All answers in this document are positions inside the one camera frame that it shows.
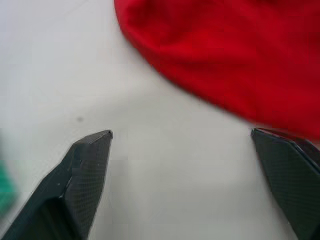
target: white table surface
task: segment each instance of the white table surface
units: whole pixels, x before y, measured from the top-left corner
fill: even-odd
[[[19,191],[3,234],[77,139],[112,129],[90,240],[293,240],[250,125],[164,80],[112,0],[0,0],[0,138]]]

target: carbon fiber texture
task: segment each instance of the carbon fiber texture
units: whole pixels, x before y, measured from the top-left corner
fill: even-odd
[[[282,137],[253,130],[252,138],[270,190],[299,240],[320,240],[320,174]]]
[[[72,180],[64,195],[65,205],[81,239],[88,238],[95,218],[105,182],[110,147],[108,138],[94,142],[86,139],[86,142],[89,144],[81,140],[74,144],[76,158],[83,159],[83,161],[79,162],[79,165],[73,164]]]

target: green cloth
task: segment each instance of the green cloth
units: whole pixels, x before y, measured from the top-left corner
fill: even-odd
[[[16,192],[5,166],[0,162],[0,216],[4,215],[14,202]]]

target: white surface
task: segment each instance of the white surface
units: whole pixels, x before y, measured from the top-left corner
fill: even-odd
[[[4,160],[20,192],[112,129],[91,240],[292,240],[249,125],[173,87],[126,43],[111,0],[0,1]]]

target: green object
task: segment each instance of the green object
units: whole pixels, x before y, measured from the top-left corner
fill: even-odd
[[[16,192],[11,182],[6,168],[0,162],[0,217],[4,215],[14,202]]]

